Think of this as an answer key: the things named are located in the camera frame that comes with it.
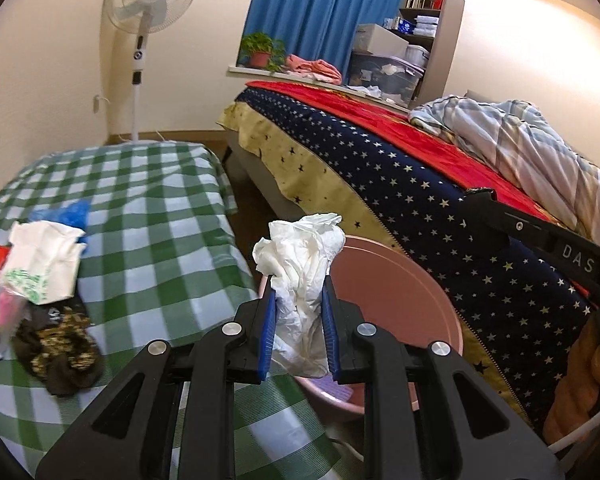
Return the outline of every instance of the silver bolt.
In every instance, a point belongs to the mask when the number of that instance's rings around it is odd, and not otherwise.
[[[445,356],[451,353],[451,346],[446,344],[444,341],[436,341],[431,345],[431,351],[435,355]]]
[[[358,325],[358,333],[360,335],[371,336],[376,333],[376,327],[371,323],[360,323]]]
[[[230,323],[225,323],[222,326],[222,333],[224,335],[238,335],[240,332],[242,332],[242,326],[240,323],[235,323],[232,321]]]
[[[164,341],[154,341],[149,345],[148,351],[151,355],[160,355],[164,354],[167,349],[167,343]]]

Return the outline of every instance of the potted plant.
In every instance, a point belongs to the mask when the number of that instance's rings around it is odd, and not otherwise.
[[[264,32],[252,32],[242,38],[240,55],[248,56],[248,65],[277,72],[285,62],[285,44],[281,40],[272,40]]]

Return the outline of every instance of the blue curtain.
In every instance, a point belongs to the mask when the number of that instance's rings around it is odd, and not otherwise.
[[[382,25],[400,0],[251,0],[244,34],[266,32],[285,43],[287,54],[324,59],[343,75],[360,23]]]

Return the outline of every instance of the pink towel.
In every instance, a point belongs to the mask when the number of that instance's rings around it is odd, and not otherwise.
[[[336,85],[342,83],[342,74],[339,72],[339,70],[323,59],[319,59],[317,61],[307,61],[292,54],[286,58],[286,66],[289,68],[289,70],[299,75],[313,73],[320,75],[321,81],[326,81]]]

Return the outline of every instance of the green checkered tablecloth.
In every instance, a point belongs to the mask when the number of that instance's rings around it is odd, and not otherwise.
[[[91,202],[78,290],[106,371],[95,387],[57,398],[11,353],[0,361],[0,436],[31,473],[147,342],[194,341],[254,298],[225,216],[235,211],[234,197],[204,146],[123,144],[43,157],[0,192],[0,244],[7,244],[11,223],[25,221],[33,209],[78,199]],[[174,464],[179,448],[177,434]],[[235,463],[243,480],[350,477],[295,381],[275,372],[260,386],[237,388]]]

